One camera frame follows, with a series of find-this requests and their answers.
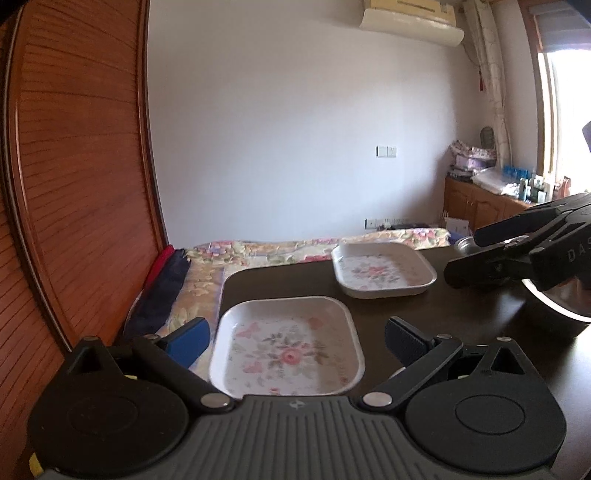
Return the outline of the stack of books and papers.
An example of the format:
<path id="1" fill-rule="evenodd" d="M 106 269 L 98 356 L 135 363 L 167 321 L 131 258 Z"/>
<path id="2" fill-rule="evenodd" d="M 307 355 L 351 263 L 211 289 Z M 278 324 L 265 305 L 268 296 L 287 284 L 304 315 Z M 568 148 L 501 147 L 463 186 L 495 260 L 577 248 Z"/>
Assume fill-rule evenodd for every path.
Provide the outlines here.
<path id="1" fill-rule="evenodd" d="M 460 140 L 451 143 L 450 153 L 452 163 L 447 174 L 463 182 L 471 182 L 474 175 L 494 167 L 497 161 L 494 149 L 470 146 Z"/>

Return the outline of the wall socket strip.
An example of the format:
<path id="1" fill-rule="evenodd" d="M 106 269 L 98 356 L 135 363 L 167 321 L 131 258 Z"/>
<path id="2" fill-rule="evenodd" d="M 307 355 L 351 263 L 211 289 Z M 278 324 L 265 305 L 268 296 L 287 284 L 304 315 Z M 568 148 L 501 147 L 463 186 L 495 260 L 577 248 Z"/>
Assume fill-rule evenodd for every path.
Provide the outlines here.
<path id="1" fill-rule="evenodd" d="M 384 218 L 384 219 L 366 219 L 363 222 L 363 227 L 366 230 L 391 230 L 391 229 L 405 229 L 411 225 L 407 219 L 399 218 Z"/>

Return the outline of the clear plastic bag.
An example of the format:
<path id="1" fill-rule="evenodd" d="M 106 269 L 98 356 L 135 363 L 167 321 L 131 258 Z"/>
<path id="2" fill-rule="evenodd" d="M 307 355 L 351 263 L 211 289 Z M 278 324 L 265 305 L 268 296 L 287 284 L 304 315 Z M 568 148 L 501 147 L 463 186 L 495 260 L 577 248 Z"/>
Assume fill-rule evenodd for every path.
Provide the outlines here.
<path id="1" fill-rule="evenodd" d="M 496 168 L 483 169 L 472 176 L 472 183 L 499 196 L 517 198 L 519 182 Z"/>

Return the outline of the floral square plate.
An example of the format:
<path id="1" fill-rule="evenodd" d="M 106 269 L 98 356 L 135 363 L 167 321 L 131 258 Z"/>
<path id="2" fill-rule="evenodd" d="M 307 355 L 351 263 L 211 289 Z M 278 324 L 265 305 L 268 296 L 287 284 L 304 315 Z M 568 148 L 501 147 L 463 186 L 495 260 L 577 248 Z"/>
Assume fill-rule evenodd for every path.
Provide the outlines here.
<path id="1" fill-rule="evenodd" d="M 239 303 L 218 321 L 208 380 L 228 396 L 351 390 L 366 362 L 349 308 L 325 296 Z"/>
<path id="2" fill-rule="evenodd" d="M 331 252 L 335 279 L 356 299 L 415 296 L 438 279 L 431 263 L 401 243 L 344 243 Z"/>

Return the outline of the floral bed quilt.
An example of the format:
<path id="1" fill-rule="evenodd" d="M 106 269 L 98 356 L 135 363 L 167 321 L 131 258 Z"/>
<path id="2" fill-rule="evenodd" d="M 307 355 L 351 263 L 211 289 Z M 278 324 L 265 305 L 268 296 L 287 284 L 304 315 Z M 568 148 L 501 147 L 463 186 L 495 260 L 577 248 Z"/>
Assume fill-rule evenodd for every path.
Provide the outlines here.
<path id="1" fill-rule="evenodd" d="M 345 294 L 335 279 L 332 267 L 331 252 L 339 244 L 344 243 L 401 243 L 421 254 L 425 249 L 446 247 L 449 244 L 449 233 L 441 228 L 387 230 L 359 237 L 341 240 L 305 240 L 281 243 L 249 243 L 221 242 L 209 243 L 186 251 L 190 266 L 183 287 L 174 302 L 168 319 L 156 332 L 163 338 L 195 317 L 207 320 L 211 328 L 211 343 L 197 361 L 189 368 L 197 375 L 205 374 L 208 378 L 208 367 L 216 336 L 218 321 L 226 312 L 221 309 L 221 297 L 228 293 L 225 282 L 233 274 L 252 269 L 259 273 L 286 273 L 288 279 L 294 279 L 294 267 L 301 263 L 318 262 L 327 267 L 328 284 L 335 286 L 339 293 Z M 314 275 L 304 279 L 306 293 L 264 294 L 256 292 L 252 300 L 325 296 L 339 300 L 333 293 L 318 293 L 311 282 Z"/>

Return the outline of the white wall switch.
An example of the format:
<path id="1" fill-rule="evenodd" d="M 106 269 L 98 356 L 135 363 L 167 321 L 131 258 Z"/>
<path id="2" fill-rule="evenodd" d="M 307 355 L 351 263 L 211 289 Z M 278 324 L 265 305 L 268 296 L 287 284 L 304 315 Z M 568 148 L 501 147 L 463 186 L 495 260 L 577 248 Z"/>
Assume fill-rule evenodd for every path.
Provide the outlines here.
<path id="1" fill-rule="evenodd" d="M 376 155 L 378 158 L 396 158 L 397 148 L 395 146 L 377 146 Z"/>

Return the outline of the window with wooden frame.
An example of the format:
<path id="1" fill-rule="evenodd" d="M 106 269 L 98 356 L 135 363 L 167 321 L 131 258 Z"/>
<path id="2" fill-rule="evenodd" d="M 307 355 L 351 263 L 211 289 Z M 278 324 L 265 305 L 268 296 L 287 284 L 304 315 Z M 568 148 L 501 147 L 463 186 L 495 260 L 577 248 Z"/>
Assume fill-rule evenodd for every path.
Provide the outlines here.
<path id="1" fill-rule="evenodd" d="M 590 3 L 520 1 L 538 101 L 538 172 L 566 195 L 590 190 Z"/>

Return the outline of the bottles on cabinet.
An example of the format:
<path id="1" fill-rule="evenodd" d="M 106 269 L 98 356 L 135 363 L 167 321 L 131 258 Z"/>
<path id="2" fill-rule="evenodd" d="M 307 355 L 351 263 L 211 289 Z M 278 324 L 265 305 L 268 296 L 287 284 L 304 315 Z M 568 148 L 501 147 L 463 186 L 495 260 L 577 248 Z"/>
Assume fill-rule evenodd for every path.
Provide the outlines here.
<path id="1" fill-rule="evenodd" d="M 551 183 L 549 178 L 511 166 L 505 166 L 502 173 L 508 179 L 502 194 L 526 203 L 546 203 L 570 195 L 572 180 L 569 177 L 563 177 L 561 181 Z"/>

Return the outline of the white cardboard box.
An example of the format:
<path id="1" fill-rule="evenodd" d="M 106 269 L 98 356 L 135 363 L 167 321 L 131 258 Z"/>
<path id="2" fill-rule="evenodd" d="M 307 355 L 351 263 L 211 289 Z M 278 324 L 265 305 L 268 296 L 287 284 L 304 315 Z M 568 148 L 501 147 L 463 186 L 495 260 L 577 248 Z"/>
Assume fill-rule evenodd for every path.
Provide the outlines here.
<path id="1" fill-rule="evenodd" d="M 460 238 L 472 235 L 468 220 L 445 217 L 444 223 L 445 228 L 453 235 L 459 236 Z"/>

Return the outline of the wooden louvred wardrobe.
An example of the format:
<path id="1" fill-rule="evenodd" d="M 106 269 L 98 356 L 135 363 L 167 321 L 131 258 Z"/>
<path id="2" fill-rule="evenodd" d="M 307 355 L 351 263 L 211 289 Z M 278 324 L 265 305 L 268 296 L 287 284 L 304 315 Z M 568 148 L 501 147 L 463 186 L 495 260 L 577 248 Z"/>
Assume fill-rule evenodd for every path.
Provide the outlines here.
<path id="1" fill-rule="evenodd" d="M 166 245 L 145 1 L 29 1 L 1 28 L 1 475 L 86 336 L 116 338 Z"/>

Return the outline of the large steel bowl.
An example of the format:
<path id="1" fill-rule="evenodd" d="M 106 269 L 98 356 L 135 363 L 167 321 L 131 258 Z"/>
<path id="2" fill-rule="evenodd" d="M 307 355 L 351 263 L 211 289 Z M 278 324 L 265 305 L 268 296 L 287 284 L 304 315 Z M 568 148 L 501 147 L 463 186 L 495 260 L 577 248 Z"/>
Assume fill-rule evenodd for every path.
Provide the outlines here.
<path id="1" fill-rule="evenodd" d="M 527 239 L 527 235 L 522 235 L 514 239 L 506 240 L 500 244 L 489 247 L 481 247 L 476 244 L 472 236 L 458 240 L 455 243 L 455 249 L 463 257 L 475 255 L 481 251 L 490 250 L 493 247 L 505 247 L 515 241 Z M 529 300 L 537 306 L 544 306 L 557 318 L 569 319 L 574 322 L 582 323 L 583 325 L 590 325 L 590 303 L 585 303 L 587 300 L 578 297 L 578 283 L 577 279 L 570 280 L 565 286 L 557 286 L 553 289 L 543 292 L 538 290 L 530 279 L 519 280 L 524 288 L 529 292 L 529 297 L 534 300 Z"/>

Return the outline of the red folded blanket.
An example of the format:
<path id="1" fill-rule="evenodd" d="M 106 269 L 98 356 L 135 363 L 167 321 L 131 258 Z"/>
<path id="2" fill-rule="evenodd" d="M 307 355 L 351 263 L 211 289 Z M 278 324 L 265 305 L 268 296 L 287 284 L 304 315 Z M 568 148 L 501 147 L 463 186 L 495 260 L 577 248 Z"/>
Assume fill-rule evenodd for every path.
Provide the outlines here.
<path id="1" fill-rule="evenodd" d="M 167 245 L 162 251 L 158 253 L 145 278 L 143 284 L 144 291 L 149 291 L 151 289 L 154 281 L 157 279 L 170 257 L 174 254 L 174 251 L 175 249 L 172 245 Z"/>

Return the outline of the floral curtain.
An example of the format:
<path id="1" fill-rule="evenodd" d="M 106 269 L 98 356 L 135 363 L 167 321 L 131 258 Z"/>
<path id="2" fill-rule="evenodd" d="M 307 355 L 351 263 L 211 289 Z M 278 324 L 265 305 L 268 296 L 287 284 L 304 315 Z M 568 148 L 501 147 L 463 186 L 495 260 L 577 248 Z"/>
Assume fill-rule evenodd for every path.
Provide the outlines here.
<path id="1" fill-rule="evenodd" d="M 464 1 L 463 7 L 476 50 L 493 119 L 499 168 L 512 165 L 512 148 L 506 119 L 505 68 L 499 33 L 487 1 Z"/>

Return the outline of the wooden side cabinet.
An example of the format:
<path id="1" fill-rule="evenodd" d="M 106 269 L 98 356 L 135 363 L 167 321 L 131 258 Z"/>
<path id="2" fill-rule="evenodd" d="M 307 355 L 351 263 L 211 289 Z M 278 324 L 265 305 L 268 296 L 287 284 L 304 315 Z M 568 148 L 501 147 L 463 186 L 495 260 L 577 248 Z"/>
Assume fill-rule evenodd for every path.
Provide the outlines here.
<path id="1" fill-rule="evenodd" d="M 493 194 L 473 183 L 445 179 L 445 218 L 465 220 L 474 232 L 522 213 L 531 205 L 509 196 Z"/>

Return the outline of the dark blue blanket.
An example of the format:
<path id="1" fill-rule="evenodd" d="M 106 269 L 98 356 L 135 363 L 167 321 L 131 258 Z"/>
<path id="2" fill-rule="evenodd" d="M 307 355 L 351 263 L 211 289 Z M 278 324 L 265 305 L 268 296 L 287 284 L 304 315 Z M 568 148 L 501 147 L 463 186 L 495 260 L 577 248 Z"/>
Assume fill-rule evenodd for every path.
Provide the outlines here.
<path id="1" fill-rule="evenodd" d="M 166 322 L 183 287 L 190 266 L 184 249 L 175 249 L 149 291 L 141 293 L 123 327 L 123 337 L 132 339 L 155 334 Z"/>

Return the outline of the white air conditioner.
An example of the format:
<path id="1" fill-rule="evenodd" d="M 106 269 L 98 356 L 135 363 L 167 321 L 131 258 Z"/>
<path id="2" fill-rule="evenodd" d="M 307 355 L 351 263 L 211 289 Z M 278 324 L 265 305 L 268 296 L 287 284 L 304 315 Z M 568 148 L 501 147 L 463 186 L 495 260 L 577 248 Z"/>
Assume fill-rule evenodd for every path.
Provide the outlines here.
<path id="1" fill-rule="evenodd" d="M 432 0 L 365 1 L 360 29 L 448 47 L 459 46 L 465 37 L 454 6 Z"/>

